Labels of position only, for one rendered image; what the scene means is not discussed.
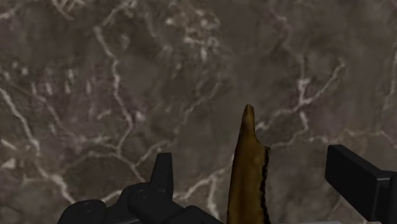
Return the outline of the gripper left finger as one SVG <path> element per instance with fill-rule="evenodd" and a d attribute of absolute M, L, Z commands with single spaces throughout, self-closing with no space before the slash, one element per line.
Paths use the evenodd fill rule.
<path fill-rule="evenodd" d="M 224 224 L 197 206 L 172 200 L 172 154 L 159 153 L 150 181 L 122 190 L 112 206 L 92 199 L 68 206 L 57 224 Z"/>

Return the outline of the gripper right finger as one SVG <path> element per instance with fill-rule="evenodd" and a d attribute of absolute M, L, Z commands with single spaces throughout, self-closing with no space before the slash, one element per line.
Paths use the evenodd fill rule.
<path fill-rule="evenodd" d="M 397 224 L 397 172 L 371 164 L 341 144 L 329 145 L 325 179 L 367 221 Z"/>

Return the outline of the yellow-brown pointed object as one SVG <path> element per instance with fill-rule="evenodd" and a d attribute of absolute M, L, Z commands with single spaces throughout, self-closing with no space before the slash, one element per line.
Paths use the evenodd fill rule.
<path fill-rule="evenodd" d="M 271 224 L 266 205 L 270 148 L 255 134 L 254 107 L 246 105 L 233 156 L 226 224 Z"/>

